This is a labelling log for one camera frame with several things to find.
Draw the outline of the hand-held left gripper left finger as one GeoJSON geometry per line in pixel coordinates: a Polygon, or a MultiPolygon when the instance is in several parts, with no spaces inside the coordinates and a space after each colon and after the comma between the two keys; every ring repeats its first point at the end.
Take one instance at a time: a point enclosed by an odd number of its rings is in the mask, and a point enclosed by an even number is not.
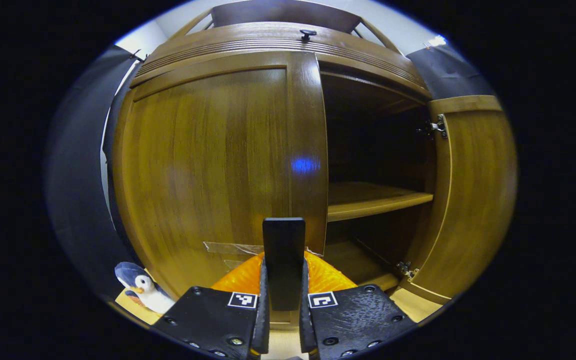
{"type": "Polygon", "coordinates": [[[211,356],[259,360],[270,347],[265,256],[249,258],[212,287],[190,287],[153,328],[211,356]]]}

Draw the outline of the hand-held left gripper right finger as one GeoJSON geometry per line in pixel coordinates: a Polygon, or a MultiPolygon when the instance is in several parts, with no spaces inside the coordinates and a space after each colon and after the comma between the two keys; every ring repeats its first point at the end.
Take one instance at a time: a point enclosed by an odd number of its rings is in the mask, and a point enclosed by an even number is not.
{"type": "Polygon", "coordinates": [[[418,324],[378,285],[356,285],[306,251],[298,327],[309,359],[339,360],[404,337],[418,324]]]}

